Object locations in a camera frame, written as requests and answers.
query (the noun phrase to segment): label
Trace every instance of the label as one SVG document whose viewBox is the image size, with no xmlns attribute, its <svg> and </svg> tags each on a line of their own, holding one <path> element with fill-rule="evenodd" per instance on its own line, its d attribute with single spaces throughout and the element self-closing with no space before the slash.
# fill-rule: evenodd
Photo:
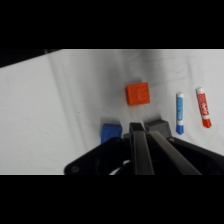
<svg viewBox="0 0 224 224">
<path fill-rule="evenodd" d="M 183 120 L 183 98 L 177 98 L 177 121 Z"/>
<path fill-rule="evenodd" d="M 200 106 L 200 109 L 201 109 L 201 115 L 202 116 L 208 116 L 209 111 L 208 111 L 208 105 L 207 105 L 205 94 L 199 94 L 198 95 L 198 102 L 199 102 L 199 106 Z"/>
</svg>

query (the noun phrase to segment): red glue stick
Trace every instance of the red glue stick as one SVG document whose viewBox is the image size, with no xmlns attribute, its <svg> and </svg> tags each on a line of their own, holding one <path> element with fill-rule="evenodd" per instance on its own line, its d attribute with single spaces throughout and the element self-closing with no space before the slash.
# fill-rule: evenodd
<svg viewBox="0 0 224 224">
<path fill-rule="evenodd" d="M 210 128 L 212 126 L 212 123 L 210 120 L 208 104 L 207 104 L 207 100 L 206 100 L 206 96 L 205 96 L 205 90 L 203 88 L 199 88 L 196 91 L 197 91 L 197 96 L 198 96 L 199 107 L 201 110 L 203 125 L 206 128 Z"/>
</svg>

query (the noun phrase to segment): red cube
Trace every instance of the red cube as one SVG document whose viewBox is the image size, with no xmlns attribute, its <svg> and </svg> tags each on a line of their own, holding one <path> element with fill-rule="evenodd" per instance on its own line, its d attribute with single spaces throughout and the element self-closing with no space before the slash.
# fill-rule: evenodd
<svg viewBox="0 0 224 224">
<path fill-rule="evenodd" d="M 129 106 L 136 106 L 150 103 L 149 84 L 140 83 L 126 87 Z"/>
</svg>

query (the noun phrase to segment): blue block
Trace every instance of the blue block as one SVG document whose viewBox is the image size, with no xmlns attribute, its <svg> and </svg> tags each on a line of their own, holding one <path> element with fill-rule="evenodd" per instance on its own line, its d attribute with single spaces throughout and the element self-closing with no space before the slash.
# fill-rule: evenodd
<svg viewBox="0 0 224 224">
<path fill-rule="evenodd" d="M 122 126 L 115 124 L 104 124 L 102 128 L 101 144 L 115 137 L 122 137 Z"/>
</svg>

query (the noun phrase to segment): white cap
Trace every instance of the white cap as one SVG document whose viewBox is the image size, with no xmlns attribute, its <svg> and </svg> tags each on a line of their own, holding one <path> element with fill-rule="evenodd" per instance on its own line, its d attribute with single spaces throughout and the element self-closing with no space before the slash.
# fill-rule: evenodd
<svg viewBox="0 0 224 224">
<path fill-rule="evenodd" d="M 198 89 L 196 89 L 196 91 L 197 91 L 197 94 L 198 94 L 198 95 L 199 95 L 199 94 L 204 94 L 204 93 L 205 93 L 204 88 L 198 88 Z"/>
<path fill-rule="evenodd" d="M 179 97 L 184 98 L 184 94 L 183 93 L 178 93 L 177 98 L 179 98 Z"/>
</svg>

